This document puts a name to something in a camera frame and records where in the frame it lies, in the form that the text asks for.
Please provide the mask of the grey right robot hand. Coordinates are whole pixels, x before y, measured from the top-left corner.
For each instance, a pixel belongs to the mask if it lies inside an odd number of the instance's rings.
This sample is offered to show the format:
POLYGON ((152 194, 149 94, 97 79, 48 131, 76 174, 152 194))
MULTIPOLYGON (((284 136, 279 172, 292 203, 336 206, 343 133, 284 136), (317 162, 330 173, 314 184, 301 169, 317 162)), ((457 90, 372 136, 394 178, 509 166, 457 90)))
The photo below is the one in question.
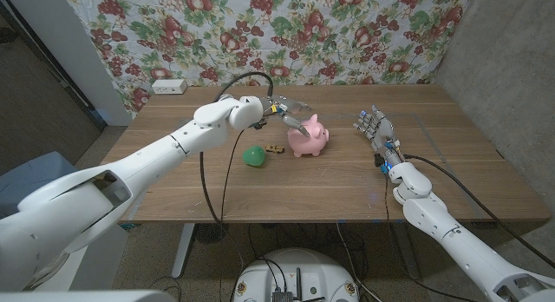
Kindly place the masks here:
POLYGON ((392 122, 375 105, 371 111, 363 110, 353 126, 370 141, 377 167, 388 172, 404 162, 392 122))

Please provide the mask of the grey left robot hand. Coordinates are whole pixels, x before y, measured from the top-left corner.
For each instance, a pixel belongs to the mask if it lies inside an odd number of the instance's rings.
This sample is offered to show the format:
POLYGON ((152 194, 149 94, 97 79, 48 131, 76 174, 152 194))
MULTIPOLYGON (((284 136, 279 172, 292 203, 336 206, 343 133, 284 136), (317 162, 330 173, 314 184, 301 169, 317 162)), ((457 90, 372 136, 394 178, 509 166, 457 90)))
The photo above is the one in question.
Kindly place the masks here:
POLYGON ((304 103, 299 102, 285 96, 272 96, 260 99, 263 107, 262 118, 265 119, 270 115, 279 115, 282 122, 289 128, 294 128, 305 137, 310 137, 310 133, 301 124, 301 122, 294 118, 293 115, 301 111, 311 111, 311 107, 304 103))

